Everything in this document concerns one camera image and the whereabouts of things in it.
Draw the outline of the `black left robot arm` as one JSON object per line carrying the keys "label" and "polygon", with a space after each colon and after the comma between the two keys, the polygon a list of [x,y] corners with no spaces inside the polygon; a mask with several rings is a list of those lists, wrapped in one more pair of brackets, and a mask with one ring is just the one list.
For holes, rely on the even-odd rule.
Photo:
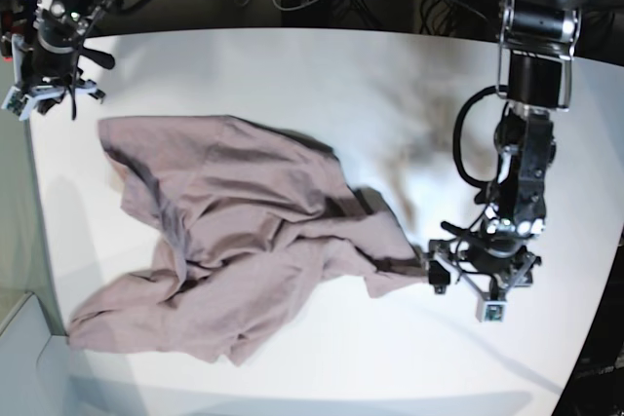
{"label": "black left robot arm", "polygon": [[[595,2],[500,0],[497,72],[508,79],[468,98],[455,120],[453,161],[460,177],[477,189],[475,202],[484,209],[466,228],[442,223],[452,237],[430,242],[428,281],[443,294],[451,270],[467,283],[488,278],[487,290],[474,289],[486,321],[500,320],[508,293],[530,286],[531,270],[541,262],[527,245],[541,235],[547,216],[545,178],[557,149],[550,115],[569,108],[582,11]],[[465,169],[461,139],[469,111],[491,95],[504,102],[493,136],[496,175],[480,180]]]}

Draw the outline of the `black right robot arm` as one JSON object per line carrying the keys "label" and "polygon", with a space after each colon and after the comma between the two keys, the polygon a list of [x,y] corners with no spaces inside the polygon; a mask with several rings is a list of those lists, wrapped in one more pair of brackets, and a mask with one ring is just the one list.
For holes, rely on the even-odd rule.
{"label": "black right robot arm", "polygon": [[21,121],[46,114],[69,97],[102,100],[105,92],[82,77],[86,58],[111,70],[115,58],[85,46],[97,22],[116,0],[23,0],[22,8],[1,11],[1,57],[13,65],[14,84],[1,108]]}

